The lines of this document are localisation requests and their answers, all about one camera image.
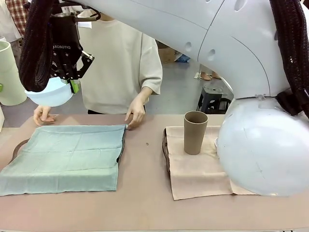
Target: cloth napkin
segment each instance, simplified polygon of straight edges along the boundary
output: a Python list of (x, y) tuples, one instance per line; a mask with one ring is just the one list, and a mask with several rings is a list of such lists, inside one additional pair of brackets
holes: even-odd
[(0, 172), (0, 196), (116, 190), (125, 125), (37, 128)]
[(214, 195), (255, 195), (228, 178), (217, 156), (215, 139), (220, 127), (207, 127), (201, 153), (192, 156), (183, 149), (183, 127), (167, 127), (169, 170), (174, 200)]

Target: plaid shirt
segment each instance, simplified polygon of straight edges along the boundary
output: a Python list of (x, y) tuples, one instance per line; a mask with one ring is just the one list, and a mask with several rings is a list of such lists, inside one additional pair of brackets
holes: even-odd
[(12, 19), (22, 37), (24, 37), (28, 9), (24, 8), (24, 4), (28, 3), (27, 0), (5, 0), (5, 3), (11, 13)]

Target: shirt sleeve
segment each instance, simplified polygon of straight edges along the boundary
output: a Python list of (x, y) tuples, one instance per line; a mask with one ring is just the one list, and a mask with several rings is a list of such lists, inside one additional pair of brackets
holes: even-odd
[(160, 94), (163, 71), (155, 40), (145, 34), (141, 40), (140, 85)]

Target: white shirt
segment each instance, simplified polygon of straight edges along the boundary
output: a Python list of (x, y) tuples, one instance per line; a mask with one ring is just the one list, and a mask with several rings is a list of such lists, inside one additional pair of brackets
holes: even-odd
[(21, 38), (5, 0), (0, 0), (0, 37), (2, 36), (7, 42), (14, 42)]
[(162, 65), (153, 38), (116, 20), (99, 20), (79, 32), (84, 51), (95, 57), (81, 79), (88, 110), (125, 114), (142, 87), (160, 94)]

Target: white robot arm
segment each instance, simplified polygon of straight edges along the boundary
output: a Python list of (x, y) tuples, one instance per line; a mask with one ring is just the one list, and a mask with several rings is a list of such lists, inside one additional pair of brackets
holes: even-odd
[[(270, 196), (309, 186), (309, 123), (274, 97), (290, 88), (269, 0), (76, 0), (219, 73), (233, 89), (218, 138), (231, 179)], [(309, 22), (309, 10), (303, 6)]]

